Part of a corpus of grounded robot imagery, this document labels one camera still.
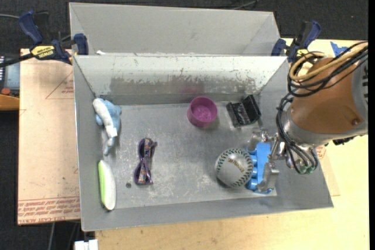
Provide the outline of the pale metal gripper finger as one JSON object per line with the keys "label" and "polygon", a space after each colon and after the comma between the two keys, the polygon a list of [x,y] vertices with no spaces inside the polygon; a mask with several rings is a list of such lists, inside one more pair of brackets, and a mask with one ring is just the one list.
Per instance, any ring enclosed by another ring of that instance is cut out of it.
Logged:
{"label": "pale metal gripper finger", "polygon": [[275,189],[275,185],[278,179],[279,170],[276,168],[274,162],[266,162],[264,165],[264,171],[262,180],[257,184],[257,191],[259,193],[270,193]]}
{"label": "pale metal gripper finger", "polygon": [[259,129],[252,132],[252,136],[248,141],[248,151],[252,152],[256,149],[259,143],[264,143],[269,140],[268,131],[265,129]]}

